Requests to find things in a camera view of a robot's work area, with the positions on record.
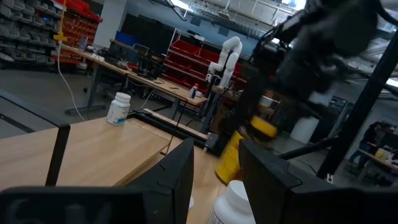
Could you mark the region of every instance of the wooden table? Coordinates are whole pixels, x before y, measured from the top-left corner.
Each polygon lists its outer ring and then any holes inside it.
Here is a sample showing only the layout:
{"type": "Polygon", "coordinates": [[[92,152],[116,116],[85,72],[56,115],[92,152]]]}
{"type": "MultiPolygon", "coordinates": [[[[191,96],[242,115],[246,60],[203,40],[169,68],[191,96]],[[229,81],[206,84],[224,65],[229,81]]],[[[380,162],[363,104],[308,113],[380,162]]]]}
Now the wooden table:
{"type": "MultiPolygon", "coordinates": [[[[56,129],[48,129],[1,139],[0,190],[44,185],[56,135],[56,129]]],[[[165,151],[170,138],[170,134],[138,119],[129,119],[124,126],[112,126],[104,119],[73,124],[58,185],[126,184],[163,158],[158,152],[165,151]]],[[[181,142],[173,138],[170,150],[181,142]]],[[[225,193],[226,187],[214,174],[217,158],[197,147],[194,153],[195,204],[187,223],[204,224],[216,198],[225,193]]]]}
{"type": "Polygon", "coordinates": [[[118,68],[118,67],[116,67],[114,65],[111,65],[108,62],[102,62],[102,61],[98,60],[97,58],[93,58],[91,56],[91,54],[88,53],[88,52],[81,52],[81,51],[79,51],[76,48],[69,47],[69,46],[66,46],[66,45],[62,45],[62,49],[69,50],[69,51],[71,51],[71,52],[73,52],[75,54],[78,54],[78,55],[80,55],[80,56],[82,56],[84,58],[87,58],[88,60],[91,60],[91,61],[94,62],[94,64],[93,64],[94,71],[93,71],[93,76],[92,76],[93,87],[92,87],[92,90],[88,91],[89,100],[88,100],[87,107],[90,107],[90,111],[96,109],[96,107],[92,106],[92,104],[93,104],[93,94],[96,91],[96,88],[98,86],[98,82],[99,82],[99,79],[100,79],[99,74],[98,74],[98,66],[99,65],[101,65],[102,67],[108,68],[108,69],[110,69],[110,70],[112,70],[112,71],[114,71],[116,73],[121,74],[121,75],[127,75],[128,78],[132,78],[133,80],[136,80],[136,81],[141,82],[141,83],[143,83],[145,85],[148,85],[148,86],[150,86],[151,88],[154,88],[157,91],[160,91],[162,93],[165,93],[167,95],[170,95],[170,96],[174,97],[176,100],[173,103],[172,112],[170,114],[170,118],[172,118],[172,119],[174,119],[174,117],[175,117],[175,115],[177,113],[178,105],[180,104],[181,101],[187,102],[188,104],[191,104],[193,106],[199,106],[199,105],[201,105],[203,102],[205,102],[207,100],[205,97],[195,97],[194,99],[192,99],[192,98],[189,97],[189,90],[187,90],[187,89],[185,89],[185,88],[183,88],[181,86],[178,86],[178,85],[176,85],[174,83],[168,82],[167,80],[163,80],[161,78],[156,79],[156,81],[151,81],[149,79],[146,79],[146,78],[143,78],[143,77],[139,77],[134,72],[118,68]]]}
{"type": "MultiPolygon", "coordinates": [[[[0,190],[44,185],[57,128],[0,140],[0,190]]],[[[163,150],[168,140],[132,123],[71,125],[57,185],[114,186],[163,150]]]]}
{"type": "Polygon", "coordinates": [[[370,160],[366,163],[365,167],[363,168],[363,170],[361,171],[361,173],[358,175],[357,181],[361,182],[366,174],[368,173],[368,170],[370,167],[374,166],[375,164],[380,164],[384,167],[387,167],[395,172],[398,172],[398,167],[392,165],[391,163],[388,163],[387,161],[385,161],[384,159],[380,159],[377,158],[376,156],[362,150],[362,149],[358,149],[362,154],[364,154],[365,156],[369,157],[370,160]]]}
{"type": "MultiPolygon", "coordinates": [[[[128,120],[130,123],[140,126],[154,134],[157,134],[163,138],[170,139],[171,135],[157,129],[147,123],[139,121],[138,119],[128,120]]],[[[182,142],[179,138],[173,138],[170,145],[171,149],[174,149],[182,142]]],[[[194,155],[194,174],[193,174],[193,188],[192,197],[195,201],[193,208],[188,214],[188,224],[205,224],[210,216],[210,212],[213,209],[213,205],[218,196],[223,195],[226,190],[226,186],[223,185],[216,177],[214,173],[214,167],[218,159],[210,154],[204,153],[204,151],[195,146],[194,155]]],[[[136,172],[134,177],[138,177],[144,173],[163,157],[158,154],[155,158],[151,159],[142,169],[136,172]]]]}

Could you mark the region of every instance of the yellow cylinder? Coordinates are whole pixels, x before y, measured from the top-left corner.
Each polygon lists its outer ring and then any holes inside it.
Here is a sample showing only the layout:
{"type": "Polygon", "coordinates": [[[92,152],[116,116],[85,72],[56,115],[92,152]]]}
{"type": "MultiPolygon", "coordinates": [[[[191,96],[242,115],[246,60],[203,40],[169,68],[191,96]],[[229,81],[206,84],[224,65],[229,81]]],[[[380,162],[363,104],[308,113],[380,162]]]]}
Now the yellow cylinder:
{"type": "Polygon", "coordinates": [[[228,184],[239,171],[239,140],[244,139],[237,131],[226,145],[220,160],[216,166],[216,175],[224,183],[228,184]]]}
{"type": "MultiPolygon", "coordinates": [[[[251,126],[271,139],[277,136],[277,129],[257,116],[253,116],[251,126]]],[[[244,131],[244,128],[239,130],[241,132],[235,131],[232,135],[215,168],[217,177],[226,185],[232,180],[241,179],[241,173],[239,172],[239,140],[251,138],[250,134],[244,131]]]]}

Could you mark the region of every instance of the white pill bottle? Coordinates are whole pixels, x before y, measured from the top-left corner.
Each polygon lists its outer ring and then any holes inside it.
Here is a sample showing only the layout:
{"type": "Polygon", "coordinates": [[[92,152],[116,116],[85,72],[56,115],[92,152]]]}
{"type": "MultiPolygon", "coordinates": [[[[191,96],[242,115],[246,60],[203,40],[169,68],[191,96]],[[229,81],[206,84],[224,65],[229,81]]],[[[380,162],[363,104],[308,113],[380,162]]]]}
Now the white pill bottle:
{"type": "Polygon", "coordinates": [[[116,93],[116,96],[109,107],[106,121],[113,125],[124,124],[130,109],[130,99],[131,96],[125,93],[116,93]]]}
{"type": "Polygon", "coordinates": [[[217,198],[208,224],[256,224],[243,182],[233,180],[217,198]]]}

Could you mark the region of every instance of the bottle label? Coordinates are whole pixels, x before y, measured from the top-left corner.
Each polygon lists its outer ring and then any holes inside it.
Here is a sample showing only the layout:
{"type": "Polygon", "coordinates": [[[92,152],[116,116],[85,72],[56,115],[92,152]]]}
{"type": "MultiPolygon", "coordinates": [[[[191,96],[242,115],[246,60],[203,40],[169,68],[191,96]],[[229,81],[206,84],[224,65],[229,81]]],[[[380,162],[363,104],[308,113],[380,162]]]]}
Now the bottle label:
{"type": "Polygon", "coordinates": [[[118,105],[111,105],[109,109],[109,113],[107,115],[107,120],[111,124],[119,125],[123,124],[127,118],[127,114],[129,112],[128,106],[118,106],[118,105]]]}
{"type": "Polygon", "coordinates": [[[213,209],[213,211],[211,211],[210,218],[207,224],[224,224],[224,223],[217,217],[213,209]]]}

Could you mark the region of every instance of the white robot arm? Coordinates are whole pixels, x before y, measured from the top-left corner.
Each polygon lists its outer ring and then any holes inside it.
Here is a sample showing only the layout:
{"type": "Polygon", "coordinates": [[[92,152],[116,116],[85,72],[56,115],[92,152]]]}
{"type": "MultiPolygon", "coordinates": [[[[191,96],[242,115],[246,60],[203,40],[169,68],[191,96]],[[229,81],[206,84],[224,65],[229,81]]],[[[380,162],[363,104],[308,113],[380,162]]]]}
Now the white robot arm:
{"type": "Polygon", "coordinates": [[[218,59],[218,63],[210,62],[206,81],[209,82],[212,76],[215,74],[215,72],[222,71],[225,65],[225,71],[219,87],[227,88],[229,81],[232,77],[232,74],[235,70],[236,62],[238,61],[238,58],[241,55],[241,52],[242,52],[242,42],[239,39],[239,37],[232,37],[226,42],[224,42],[223,49],[221,50],[220,57],[218,59]],[[233,48],[233,53],[228,58],[229,51],[232,48],[233,48]]]}

